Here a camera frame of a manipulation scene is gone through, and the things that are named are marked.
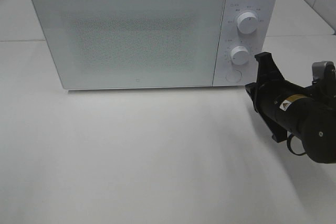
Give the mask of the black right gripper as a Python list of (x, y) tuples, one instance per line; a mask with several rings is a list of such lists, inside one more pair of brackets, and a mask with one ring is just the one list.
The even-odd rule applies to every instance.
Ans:
[(284, 81), (271, 53), (261, 52), (255, 59), (258, 62), (257, 81), (245, 85), (245, 90), (256, 112), (276, 142), (285, 141), (288, 132), (300, 136), (310, 98), (300, 93), (297, 85)]

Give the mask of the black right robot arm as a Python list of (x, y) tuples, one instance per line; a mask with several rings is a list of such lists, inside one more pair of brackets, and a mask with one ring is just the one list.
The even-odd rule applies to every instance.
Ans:
[(255, 55), (256, 82), (245, 85), (255, 111), (277, 143), (297, 137), (303, 155), (316, 163), (335, 163), (335, 65), (332, 61), (312, 64), (312, 84), (301, 87), (286, 80), (269, 52)]

